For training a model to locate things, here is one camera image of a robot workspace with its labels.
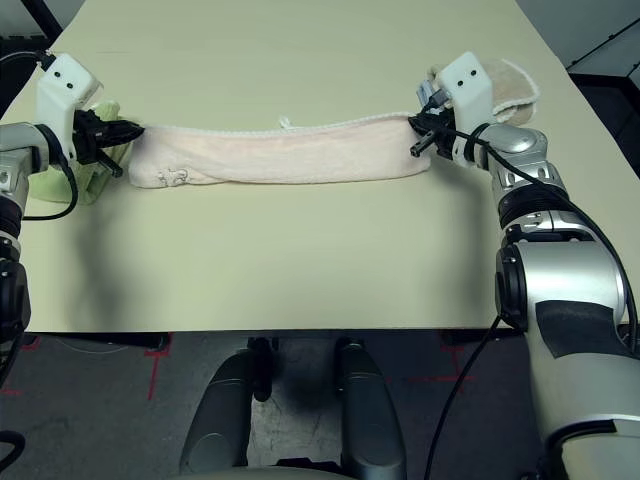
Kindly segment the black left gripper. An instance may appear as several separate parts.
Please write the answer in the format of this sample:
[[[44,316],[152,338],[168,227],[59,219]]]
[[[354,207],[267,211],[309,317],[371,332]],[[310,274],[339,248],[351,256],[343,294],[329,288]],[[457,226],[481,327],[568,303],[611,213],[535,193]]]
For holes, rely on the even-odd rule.
[[[72,140],[81,165],[98,164],[119,178],[123,169],[103,149],[128,144],[139,138],[144,128],[130,120],[101,120],[93,110],[76,110]]]

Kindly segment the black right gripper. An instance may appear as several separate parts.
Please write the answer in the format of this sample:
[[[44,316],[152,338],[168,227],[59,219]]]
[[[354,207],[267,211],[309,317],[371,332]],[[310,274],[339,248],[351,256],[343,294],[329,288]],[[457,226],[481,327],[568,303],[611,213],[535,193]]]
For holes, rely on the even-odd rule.
[[[452,110],[439,113],[418,113],[408,118],[418,140],[410,147],[413,157],[420,157],[431,145],[436,153],[446,159],[452,159],[452,149],[456,140],[456,125]]]

